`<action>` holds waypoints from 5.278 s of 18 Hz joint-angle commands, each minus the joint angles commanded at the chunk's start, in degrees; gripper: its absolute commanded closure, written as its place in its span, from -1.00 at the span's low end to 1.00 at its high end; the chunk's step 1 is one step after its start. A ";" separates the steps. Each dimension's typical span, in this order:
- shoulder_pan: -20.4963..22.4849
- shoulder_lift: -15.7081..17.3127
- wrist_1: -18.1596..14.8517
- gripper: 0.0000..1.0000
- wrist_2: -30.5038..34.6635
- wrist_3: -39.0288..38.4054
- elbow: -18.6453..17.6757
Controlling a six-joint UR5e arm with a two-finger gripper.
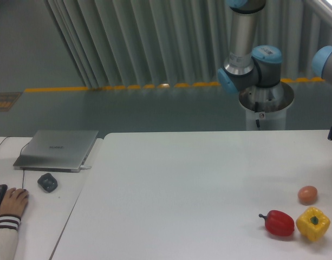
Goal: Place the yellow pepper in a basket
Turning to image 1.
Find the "cream sleeve forearm striped cuff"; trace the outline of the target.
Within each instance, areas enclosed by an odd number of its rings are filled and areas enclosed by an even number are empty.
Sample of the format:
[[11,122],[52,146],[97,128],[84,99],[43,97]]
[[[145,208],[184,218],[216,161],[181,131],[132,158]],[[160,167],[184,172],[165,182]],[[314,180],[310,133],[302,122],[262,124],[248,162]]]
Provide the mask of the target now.
[[20,223],[19,216],[10,214],[0,216],[0,259],[14,259]]

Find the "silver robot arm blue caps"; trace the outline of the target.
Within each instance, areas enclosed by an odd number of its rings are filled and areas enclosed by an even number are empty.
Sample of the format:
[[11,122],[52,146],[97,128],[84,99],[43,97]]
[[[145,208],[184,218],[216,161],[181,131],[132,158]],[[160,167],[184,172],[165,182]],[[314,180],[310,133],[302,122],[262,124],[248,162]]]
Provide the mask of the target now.
[[[281,51],[271,45],[253,46],[259,13],[266,1],[226,1],[233,11],[229,55],[218,69],[218,81],[227,93],[239,93],[246,112],[247,130],[285,129],[294,91],[281,81]],[[332,23],[330,1],[306,1],[321,18]],[[314,55],[311,67],[332,85],[332,46]]]

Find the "person's hand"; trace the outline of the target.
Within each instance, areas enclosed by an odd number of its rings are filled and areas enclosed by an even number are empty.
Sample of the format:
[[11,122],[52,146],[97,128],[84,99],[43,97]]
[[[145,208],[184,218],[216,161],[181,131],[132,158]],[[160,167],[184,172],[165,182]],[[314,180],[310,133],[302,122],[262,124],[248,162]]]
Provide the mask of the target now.
[[16,216],[21,218],[27,206],[28,200],[21,200],[20,194],[23,188],[11,188],[6,191],[0,205],[0,216]]

